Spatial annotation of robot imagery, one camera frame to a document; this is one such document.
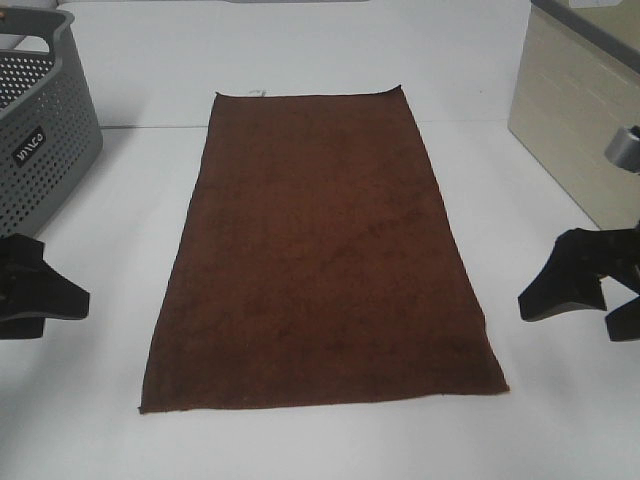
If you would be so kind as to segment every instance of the brown towel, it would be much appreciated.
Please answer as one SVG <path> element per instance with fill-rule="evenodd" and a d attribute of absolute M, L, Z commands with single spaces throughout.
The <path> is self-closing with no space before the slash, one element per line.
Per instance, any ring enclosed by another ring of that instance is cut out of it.
<path fill-rule="evenodd" d="M 218 95 L 141 412 L 507 389 L 402 90 Z"/>

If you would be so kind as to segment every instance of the basket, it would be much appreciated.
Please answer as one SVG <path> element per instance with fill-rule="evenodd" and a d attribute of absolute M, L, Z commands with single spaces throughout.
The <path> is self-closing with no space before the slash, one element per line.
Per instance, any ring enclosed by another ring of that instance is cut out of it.
<path fill-rule="evenodd" d="M 0 238 L 34 236 L 102 149 L 71 22 L 63 11 L 0 8 L 0 33 L 49 47 L 0 50 Z"/>

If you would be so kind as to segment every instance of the basket handle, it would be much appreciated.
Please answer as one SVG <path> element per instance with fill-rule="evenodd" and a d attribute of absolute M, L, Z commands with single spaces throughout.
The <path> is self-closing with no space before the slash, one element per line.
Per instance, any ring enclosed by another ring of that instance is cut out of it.
<path fill-rule="evenodd" d="M 40 37 L 47 42 L 49 54 L 54 53 L 61 27 L 71 21 L 70 15 L 56 10 L 0 6 L 0 33 Z"/>

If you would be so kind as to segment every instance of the gray plastic basket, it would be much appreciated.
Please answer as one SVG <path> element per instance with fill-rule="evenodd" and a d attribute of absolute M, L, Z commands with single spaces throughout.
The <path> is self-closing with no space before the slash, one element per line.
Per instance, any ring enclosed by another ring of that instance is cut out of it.
<path fill-rule="evenodd" d="M 49 47 L 0 50 L 0 238 L 35 235 L 102 149 L 71 22 L 63 11 L 0 8 L 0 33 Z"/>

